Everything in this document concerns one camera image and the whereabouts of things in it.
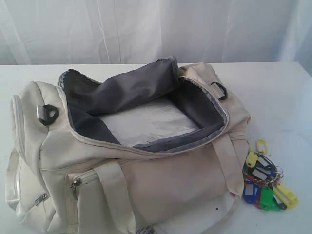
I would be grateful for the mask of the clear plastic bag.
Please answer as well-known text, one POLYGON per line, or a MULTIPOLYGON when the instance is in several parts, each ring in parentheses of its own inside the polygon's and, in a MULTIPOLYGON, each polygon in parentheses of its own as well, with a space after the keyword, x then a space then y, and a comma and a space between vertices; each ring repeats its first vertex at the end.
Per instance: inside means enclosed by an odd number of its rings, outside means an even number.
POLYGON ((100 119, 122 145, 130 147, 198 129, 172 102, 164 98, 116 114, 101 116, 100 119))

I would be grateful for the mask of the cream fabric duffel bag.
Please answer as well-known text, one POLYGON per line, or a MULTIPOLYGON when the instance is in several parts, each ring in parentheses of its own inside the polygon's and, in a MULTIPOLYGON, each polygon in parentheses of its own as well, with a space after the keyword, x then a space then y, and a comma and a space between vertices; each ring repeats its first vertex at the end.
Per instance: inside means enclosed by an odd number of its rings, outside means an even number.
POLYGON ((170 233, 205 233, 235 211, 244 190, 248 111, 211 65, 179 67, 168 57, 95 81, 79 71, 57 85, 30 82, 10 103, 14 147, 6 202, 20 223, 42 234, 134 234, 137 223, 173 222, 170 233), (164 98, 198 129, 133 147, 101 116, 164 98), (59 115, 49 126, 37 105, 59 115))

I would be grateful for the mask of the white paper label tag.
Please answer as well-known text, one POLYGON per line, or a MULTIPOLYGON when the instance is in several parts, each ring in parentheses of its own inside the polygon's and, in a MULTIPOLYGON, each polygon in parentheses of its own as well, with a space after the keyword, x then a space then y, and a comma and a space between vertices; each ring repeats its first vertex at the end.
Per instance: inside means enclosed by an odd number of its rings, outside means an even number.
POLYGON ((160 225, 161 223, 137 223, 136 234, 166 234, 167 232, 160 225))

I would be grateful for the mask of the colourful key tag bunch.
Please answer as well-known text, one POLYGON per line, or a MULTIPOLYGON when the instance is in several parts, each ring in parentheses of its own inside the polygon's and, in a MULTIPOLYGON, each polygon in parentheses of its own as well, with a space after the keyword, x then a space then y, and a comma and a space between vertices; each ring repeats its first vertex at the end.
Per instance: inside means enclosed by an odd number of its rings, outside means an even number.
POLYGON ((283 211, 299 203, 298 196, 281 183, 283 170, 271 161, 265 140, 257 140, 256 149, 249 148, 242 174, 246 203, 264 211, 283 211))

